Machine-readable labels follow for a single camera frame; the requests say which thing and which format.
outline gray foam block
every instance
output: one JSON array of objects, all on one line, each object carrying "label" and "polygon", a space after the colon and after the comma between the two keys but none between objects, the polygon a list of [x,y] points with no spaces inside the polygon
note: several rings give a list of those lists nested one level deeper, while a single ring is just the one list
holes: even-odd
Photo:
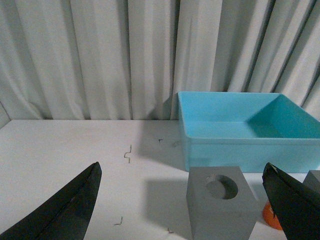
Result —
[{"label": "gray foam block", "polygon": [[239,167],[191,167],[186,200],[193,240],[248,240],[260,213]]},{"label": "gray foam block", "polygon": [[310,170],[303,184],[320,194],[320,170]]}]

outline table surface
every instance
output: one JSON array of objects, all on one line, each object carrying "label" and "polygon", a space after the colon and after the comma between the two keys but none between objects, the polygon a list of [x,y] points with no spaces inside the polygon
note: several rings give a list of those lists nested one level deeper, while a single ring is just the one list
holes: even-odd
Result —
[{"label": "table surface", "polygon": [[[86,240],[192,239],[175,120],[12,120],[0,129],[0,233],[95,162],[102,179]],[[262,211],[262,174],[244,176]],[[262,216],[250,236],[285,239]]]}]

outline circular hole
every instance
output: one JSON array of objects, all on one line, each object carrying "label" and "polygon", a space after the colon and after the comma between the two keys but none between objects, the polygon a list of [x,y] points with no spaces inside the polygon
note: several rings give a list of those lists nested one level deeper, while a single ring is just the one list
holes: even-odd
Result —
[{"label": "circular hole", "polygon": [[233,199],[238,194],[238,186],[230,177],[213,174],[206,178],[206,189],[215,199]]}]

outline white curtain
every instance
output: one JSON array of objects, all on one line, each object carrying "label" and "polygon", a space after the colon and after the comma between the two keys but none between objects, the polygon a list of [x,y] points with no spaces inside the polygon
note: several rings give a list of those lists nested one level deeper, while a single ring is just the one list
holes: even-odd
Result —
[{"label": "white curtain", "polygon": [[176,119],[277,92],[320,119],[320,1],[0,0],[0,120]]}]

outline plastic bin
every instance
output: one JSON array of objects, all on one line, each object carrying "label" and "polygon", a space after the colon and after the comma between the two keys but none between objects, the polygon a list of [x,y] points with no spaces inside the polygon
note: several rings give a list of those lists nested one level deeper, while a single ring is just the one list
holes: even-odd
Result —
[{"label": "plastic bin", "polygon": [[239,166],[288,173],[320,165],[320,122],[279,93],[179,92],[185,169]]}]

